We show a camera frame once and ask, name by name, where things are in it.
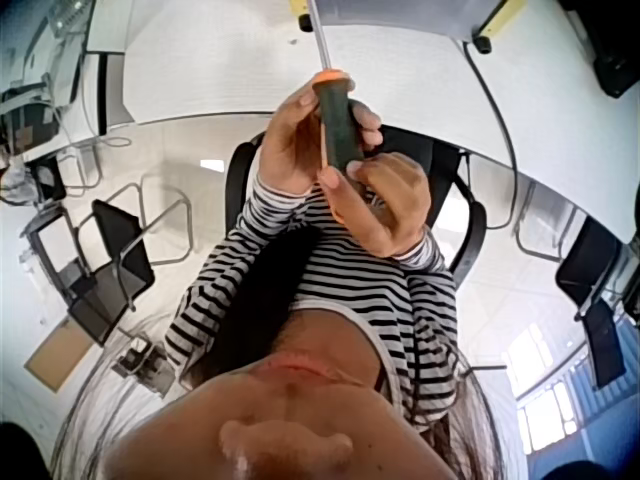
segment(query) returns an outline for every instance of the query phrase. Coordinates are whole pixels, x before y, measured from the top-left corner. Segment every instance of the striped shirt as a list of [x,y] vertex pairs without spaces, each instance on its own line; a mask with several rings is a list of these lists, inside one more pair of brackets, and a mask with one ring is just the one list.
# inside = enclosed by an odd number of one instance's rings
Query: striped shirt
[[[380,203],[372,193],[369,199]],[[379,354],[393,370],[387,371],[387,386],[394,407],[418,431],[425,430],[453,404],[460,374],[452,276],[429,231],[402,256],[380,259],[367,253],[333,219],[317,185],[294,196],[254,182],[235,228],[214,248],[180,302],[165,335],[169,360],[182,374],[209,351],[237,285],[261,249],[280,233],[309,224],[323,235],[293,308],[321,301],[323,308],[362,319],[357,323],[377,337],[372,344],[386,350]],[[417,416],[410,415],[414,401]]]

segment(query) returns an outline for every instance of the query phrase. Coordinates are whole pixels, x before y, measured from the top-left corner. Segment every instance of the screwdriver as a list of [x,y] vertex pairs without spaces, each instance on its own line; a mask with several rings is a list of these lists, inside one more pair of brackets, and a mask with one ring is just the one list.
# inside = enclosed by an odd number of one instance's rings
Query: screwdriver
[[312,87],[320,102],[326,162],[345,174],[347,164],[351,160],[364,158],[358,130],[349,106],[348,94],[351,79],[342,70],[331,68],[329,50],[320,23],[316,0],[308,0],[308,4],[309,17],[318,43],[323,69],[313,78]]

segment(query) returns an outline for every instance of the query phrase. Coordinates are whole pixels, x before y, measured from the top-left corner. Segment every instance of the black and white striped sleeve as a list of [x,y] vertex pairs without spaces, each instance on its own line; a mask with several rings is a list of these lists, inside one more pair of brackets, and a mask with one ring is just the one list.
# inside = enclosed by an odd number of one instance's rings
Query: black and white striped sleeve
[[207,258],[165,334],[167,355],[179,376],[211,348],[242,277],[262,248],[287,228],[305,198],[277,192],[260,179],[254,182],[235,228]]
[[435,238],[424,240],[402,258],[415,321],[414,368],[418,426],[444,416],[456,398],[460,363],[457,349],[455,284]]

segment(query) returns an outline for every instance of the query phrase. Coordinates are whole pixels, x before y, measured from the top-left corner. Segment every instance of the screwdriver handle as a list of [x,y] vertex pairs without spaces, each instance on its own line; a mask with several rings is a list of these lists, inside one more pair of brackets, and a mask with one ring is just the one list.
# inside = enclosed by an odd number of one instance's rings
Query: screwdriver handle
[[351,80],[340,70],[325,70],[313,80],[324,124],[327,163],[346,174],[351,160],[362,160],[359,134],[349,105]]

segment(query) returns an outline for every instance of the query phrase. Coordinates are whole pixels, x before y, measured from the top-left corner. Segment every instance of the blue wall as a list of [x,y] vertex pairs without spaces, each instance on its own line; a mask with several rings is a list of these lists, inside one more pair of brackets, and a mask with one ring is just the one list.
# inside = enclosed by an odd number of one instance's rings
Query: blue wall
[[[624,320],[618,338],[626,373],[599,391],[591,387],[589,362],[583,362],[562,380],[571,384],[583,413],[584,426],[593,460],[616,474],[625,467],[629,456],[637,454],[640,432],[640,392],[638,365],[640,342],[638,331]],[[529,478],[543,478],[551,470],[576,460],[589,460],[581,431],[527,456]]]
[[640,395],[637,393],[607,410],[586,427],[594,459],[617,473],[638,448]]
[[542,478],[554,468],[577,460],[588,460],[580,432],[569,435],[561,442],[553,443],[542,450],[527,455],[529,479]]

